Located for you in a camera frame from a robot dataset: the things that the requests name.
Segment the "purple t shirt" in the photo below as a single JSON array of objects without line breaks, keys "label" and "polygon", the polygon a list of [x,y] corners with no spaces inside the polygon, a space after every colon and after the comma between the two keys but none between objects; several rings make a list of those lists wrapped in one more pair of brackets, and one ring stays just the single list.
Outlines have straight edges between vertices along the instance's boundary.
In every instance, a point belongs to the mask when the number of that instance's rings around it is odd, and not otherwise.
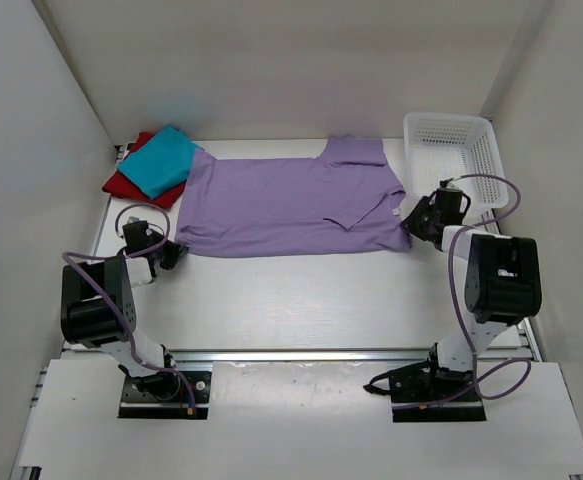
[{"label": "purple t shirt", "polygon": [[406,252],[405,189],[380,139],[331,137],[314,158],[196,153],[175,240],[216,258]]}]

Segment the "red t shirt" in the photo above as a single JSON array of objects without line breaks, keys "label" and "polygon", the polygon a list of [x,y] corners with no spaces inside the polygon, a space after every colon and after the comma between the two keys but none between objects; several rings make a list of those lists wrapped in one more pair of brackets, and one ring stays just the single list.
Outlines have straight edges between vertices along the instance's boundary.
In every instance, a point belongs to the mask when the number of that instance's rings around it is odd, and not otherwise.
[{"label": "red t shirt", "polygon": [[[130,153],[133,153],[144,146],[155,133],[151,132],[140,132],[136,141],[131,147],[128,148],[128,154],[123,159],[125,160]],[[136,187],[131,181],[129,181],[125,176],[123,176],[116,167],[115,173],[105,182],[102,190],[114,197],[127,199],[127,200],[137,200],[141,202],[146,202],[152,205],[156,205],[163,209],[169,209],[176,200],[182,195],[186,181],[171,188],[159,197],[155,199],[150,199],[144,195],[138,187]]]}]

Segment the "teal t shirt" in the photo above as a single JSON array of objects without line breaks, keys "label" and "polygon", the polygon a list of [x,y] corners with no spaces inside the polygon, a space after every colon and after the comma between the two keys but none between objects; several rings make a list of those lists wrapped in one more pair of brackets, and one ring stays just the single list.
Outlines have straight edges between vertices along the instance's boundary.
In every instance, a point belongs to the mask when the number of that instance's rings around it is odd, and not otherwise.
[{"label": "teal t shirt", "polygon": [[185,182],[202,147],[184,133],[166,126],[144,146],[130,153],[117,170],[140,191],[155,199]]}]

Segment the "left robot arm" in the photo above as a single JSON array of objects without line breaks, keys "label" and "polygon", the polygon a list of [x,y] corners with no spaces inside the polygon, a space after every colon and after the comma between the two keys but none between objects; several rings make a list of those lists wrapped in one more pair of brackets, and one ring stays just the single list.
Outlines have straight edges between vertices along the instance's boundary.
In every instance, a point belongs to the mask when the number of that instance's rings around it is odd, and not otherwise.
[{"label": "left robot arm", "polygon": [[114,256],[63,254],[60,324],[65,341],[113,357],[133,386],[159,401],[193,408],[190,381],[168,348],[138,326],[133,289],[176,267],[188,248],[158,226],[132,218],[122,226],[125,246]]}]

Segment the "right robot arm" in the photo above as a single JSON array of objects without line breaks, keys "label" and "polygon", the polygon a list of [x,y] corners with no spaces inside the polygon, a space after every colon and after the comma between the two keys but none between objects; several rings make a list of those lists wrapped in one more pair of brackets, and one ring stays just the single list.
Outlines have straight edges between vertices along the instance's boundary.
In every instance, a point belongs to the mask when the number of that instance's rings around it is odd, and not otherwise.
[{"label": "right robot arm", "polygon": [[399,410],[439,408],[469,394],[495,400],[515,390],[483,393],[482,382],[510,363],[479,373],[478,358],[502,332],[539,312],[537,243],[489,233],[484,222],[464,224],[471,204],[452,179],[445,179],[401,224],[446,254],[458,328],[434,344],[426,360],[379,374],[364,385],[369,394],[391,397]]}]

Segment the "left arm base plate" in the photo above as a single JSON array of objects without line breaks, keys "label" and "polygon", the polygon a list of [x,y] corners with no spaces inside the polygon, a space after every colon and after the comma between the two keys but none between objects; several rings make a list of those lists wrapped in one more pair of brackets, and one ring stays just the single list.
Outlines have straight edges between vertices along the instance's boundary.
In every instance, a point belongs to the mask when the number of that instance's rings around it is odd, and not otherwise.
[{"label": "left arm base plate", "polygon": [[195,409],[189,405],[189,392],[174,381],[158,376],[149,382],[134,383],[126,378],[121,390],[118,417],[122,419],[206,420],[212,386],[211,371],[183,371],[192,387]]}]

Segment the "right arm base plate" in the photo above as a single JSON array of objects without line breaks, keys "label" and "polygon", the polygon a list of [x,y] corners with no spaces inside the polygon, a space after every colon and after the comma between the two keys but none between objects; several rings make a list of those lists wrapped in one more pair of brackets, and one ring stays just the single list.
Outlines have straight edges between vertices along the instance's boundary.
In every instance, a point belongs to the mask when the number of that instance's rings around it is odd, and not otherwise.
[{"label": "right arm base plate", "polygon": [[472,374],[449,373],[427,359],[373,377],[363,389],[391,401],[393,423],[466,423],[487,420]]}]

